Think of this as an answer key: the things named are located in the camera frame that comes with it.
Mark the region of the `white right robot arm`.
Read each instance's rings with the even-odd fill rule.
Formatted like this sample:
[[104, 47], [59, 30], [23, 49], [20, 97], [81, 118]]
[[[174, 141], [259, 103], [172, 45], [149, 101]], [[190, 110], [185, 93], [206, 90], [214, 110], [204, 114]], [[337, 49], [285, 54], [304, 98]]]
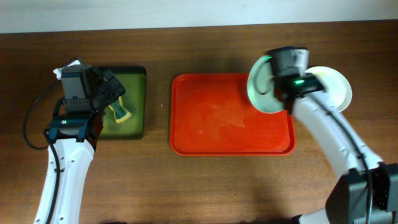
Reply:
[[306, 48], [268, 52], [274, 97], [318, 141], [338, 181], [323, 209], [297, 215], [294, 223], [397, 223], [397, 164], [386, 164], [329, 103], [329, 94], [298, 63]]

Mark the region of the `green yellow sponge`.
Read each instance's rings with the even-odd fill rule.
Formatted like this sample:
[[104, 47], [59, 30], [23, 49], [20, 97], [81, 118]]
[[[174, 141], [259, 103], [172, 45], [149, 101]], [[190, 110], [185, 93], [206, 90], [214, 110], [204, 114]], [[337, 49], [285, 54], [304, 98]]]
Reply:
[[132, 116], [131, 112], [123, 106], [123, 99], [121, 96], [108, 107], [113, 112], [113, 116], [117, 124], [127, 121]]

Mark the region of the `cream white plate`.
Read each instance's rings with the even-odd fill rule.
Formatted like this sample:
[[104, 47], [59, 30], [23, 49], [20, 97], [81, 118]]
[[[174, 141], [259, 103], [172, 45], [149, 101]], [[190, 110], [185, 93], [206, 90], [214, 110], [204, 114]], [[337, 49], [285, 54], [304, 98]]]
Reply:
[[315, 75], [320, 80], [330, 96], [331, 103], [339, 112], [347, 109], [351, 103], [353, 92], [349, 81], [342, 73], [324, 66], [308, 68], [305, 72]]

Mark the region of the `light green plate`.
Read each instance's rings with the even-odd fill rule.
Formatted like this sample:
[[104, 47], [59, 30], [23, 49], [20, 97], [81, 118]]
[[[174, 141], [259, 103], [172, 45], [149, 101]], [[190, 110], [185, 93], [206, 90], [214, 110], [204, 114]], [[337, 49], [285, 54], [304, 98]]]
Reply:
[[247, 94], [250, 103], [258, 111], [275, 114], [284, 110], [283, 104], [274, 97], [274, 76], [271, 56], [260, 57], [249, 72]]

